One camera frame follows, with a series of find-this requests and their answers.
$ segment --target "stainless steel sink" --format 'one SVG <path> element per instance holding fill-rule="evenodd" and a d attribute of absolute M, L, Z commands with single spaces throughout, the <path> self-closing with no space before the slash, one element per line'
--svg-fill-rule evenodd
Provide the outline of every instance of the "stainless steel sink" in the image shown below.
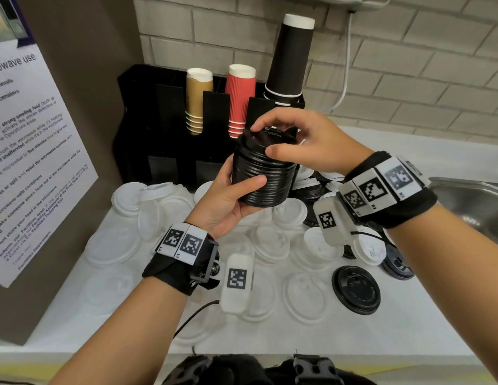
<path fill-rule="evenodd" d="M 440 203 L 498 244 L 498 184 L 431 178 Z"/>

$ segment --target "black side-release buckle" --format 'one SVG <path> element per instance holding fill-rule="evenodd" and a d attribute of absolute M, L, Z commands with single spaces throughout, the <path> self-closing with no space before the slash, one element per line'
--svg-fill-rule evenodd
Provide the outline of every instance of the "black side-release buckle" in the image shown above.
<path fill-rule="evenodd" d="M 294 355 L 295 383 L 297 385 L 344 385 L 335 365 L 329 358 L 318 355 Z"/>
<path fill-rule="evenodd" d="M 175 367 L 162 385 L 196 385 L 201 374 L 210 367 L 213 359 L 204 355 L 187 357 Z"/>

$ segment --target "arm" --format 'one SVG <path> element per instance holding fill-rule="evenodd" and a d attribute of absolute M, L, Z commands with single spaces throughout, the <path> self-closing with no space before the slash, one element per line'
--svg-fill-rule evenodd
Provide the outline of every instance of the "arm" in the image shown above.
<path fill-rule="evenodd" d="M 265 185 L 263 175 L 231 185 L 233 158 L 187 218 L 214 239 L 260 208 L 238 199 Z M 187 296 L 155 277 L 144 278 L 130 296 L 60 369 L 51 385 L 153 384 L 167 355 Z"/>
<path fill-rule="evenodd" d="M 274 109 L 252 126 L 301 129 L 302 145 L 265 152 L 318 171 L 347 175 L 373 151 L 325 116 L 295 108 Z M 433 301 L 498 380 L 498 246 L 437 204 L 389 230 Z"/>

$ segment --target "black cable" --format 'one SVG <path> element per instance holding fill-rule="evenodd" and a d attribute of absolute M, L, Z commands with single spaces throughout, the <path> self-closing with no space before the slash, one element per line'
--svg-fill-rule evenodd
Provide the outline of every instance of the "black cable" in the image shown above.
<path fill-rule="evenodd" d="M 361 233 L 360 231 L 351 231 L 351 235 L 367 235 L 367 236 L 371 236 L 372 238 L 376 238 L 376 239 L 382 240 L 383 242 L 389 244 L 390 246 L 393 246 L 393 247 L 397 248 L 397 246 L 394 245 L 392 242 L 390 242 L 388 239 L 382 238 L 380 236 L 373 235 L 371 233 Z"/>
<path fill-rule="evenodd" d="M 0 379 L 0 383 L 5 385 L 35 385 L 33 382 L 23 382 L 23 381 L 7 381 Z"/>
<path fill-rule="evenodd" d="M 210 301 L 208 304 L 204 304 L 204 305 L 203 305 L 200 309 L 196 310 L 196 311 L 194 312 L 194 314 L 193 314 L 191 317 L 189 317 L 189 318 L 186 320 L 186 322 L 185 322 L 185 323 L 183 323 L 183 324 L 181 325 L 181 327 L 179 327 L 179 328 L 178 328 L 178 330 L 175 332 L 175 334 L 174 334 L 174 336 L 173 336 L 173 339 L 176 337 L 176 335 L 178 335 L 178 334 L 181 332 L 181 330 L 182 330 L 182 329 L 184 329 L 184 328 L 185 328 L 185 326 L 186 326 L 188 323 L 190 323 L 190 321 L 191 321 L 191 320 L 192 320 L 192 319 L 193 319 L 193 318 L 194 318 L 194 317 L 195 317 L 195 316 L 196 316 L 199 312 L 201 312 L 201 310 L 203 310 L 203 309 L 205 309 L 205 308 L 209 307 L 210 305 L 214 305 L 214 304 L 218 304 L 218 303 L 220 303 L 220 301 L 219 301 L 219 300 Z"/>

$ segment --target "poster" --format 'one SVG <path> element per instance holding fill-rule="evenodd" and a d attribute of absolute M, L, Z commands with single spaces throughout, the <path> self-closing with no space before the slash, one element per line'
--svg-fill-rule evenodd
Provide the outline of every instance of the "poster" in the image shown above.
<path fill-rule="evenodd" d="M 0 0 L 0 285 L 98 178 L 15 0 Z"/>

